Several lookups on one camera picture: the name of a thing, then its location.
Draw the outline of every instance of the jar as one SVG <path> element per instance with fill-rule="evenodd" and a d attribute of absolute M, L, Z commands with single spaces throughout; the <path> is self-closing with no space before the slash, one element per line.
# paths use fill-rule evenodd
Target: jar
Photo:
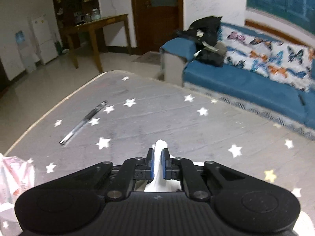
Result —
<path fill-rule="evenodd" d="M 85 15 L 85 22 L 86 22 L 86 23 L 91 22 L 91 15 L 88 14 L 88 13 Z"/>
<path fill-rule="evenodd" d="M 92 20 L 100 19 L 100 10 L 99 9 L 93 9 L 91 18 L 92 18 Z"/>

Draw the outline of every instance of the power cord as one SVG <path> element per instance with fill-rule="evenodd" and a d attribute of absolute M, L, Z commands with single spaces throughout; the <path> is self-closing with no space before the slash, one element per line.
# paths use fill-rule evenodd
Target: power cord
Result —
<path fill-rule="evenodd" d="M 111 6 L 113 7 L 113 9 L 115 10 L 115 15 L 117 14 L 117 10 L 116 10 L 116 8 L 115 8 L 115 6 L 114 6 L 114 4 L 113 4 L 113 0 L 111 0 Z"/>

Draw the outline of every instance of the white refrigerator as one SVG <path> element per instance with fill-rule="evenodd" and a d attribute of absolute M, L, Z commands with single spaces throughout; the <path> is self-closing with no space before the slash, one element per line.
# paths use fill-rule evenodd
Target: white refrigerator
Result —
<path fill-rule="evenodd" d="M 58 56 L 49 25 L 44 16 L 32 20 L 34 36 L 37 41 L 38 56 L 43 64 L 47 64 Z"/>

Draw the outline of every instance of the plastic bag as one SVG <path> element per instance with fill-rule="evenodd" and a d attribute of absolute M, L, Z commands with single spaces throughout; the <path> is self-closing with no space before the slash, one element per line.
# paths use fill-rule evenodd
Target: plastic bag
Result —
<path fill-rule="evenodd" d="M 14 204 L 26 190 L 34 187 L 35 170 L 32 159 L 24 161 L 16 156 L 0 154 L 0 216 L 17 222 Z"/>

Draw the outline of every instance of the pen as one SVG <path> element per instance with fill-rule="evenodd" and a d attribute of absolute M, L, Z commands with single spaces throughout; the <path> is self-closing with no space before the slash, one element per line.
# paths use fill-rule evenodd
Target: pen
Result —
<path fill-rule="evenodd" d="M 73 130 L 69 134 L 67 134 L 63 140 L 59 142 L 60 145 L 64 145 L 67 143 L 67 141 L 80 129 L 85 125 L 89 120 L 93 118 L 94 115 L 96 115 L 104 106 L 107 105 L 107 101 L 103 101 L 101 104 L 99 104 L 97 107 L 95 107 L 91 112 L 88 113 L 87 116 L 83 118 L 83 120 L 80 121 L 80 123 L 75 126 Z"/>

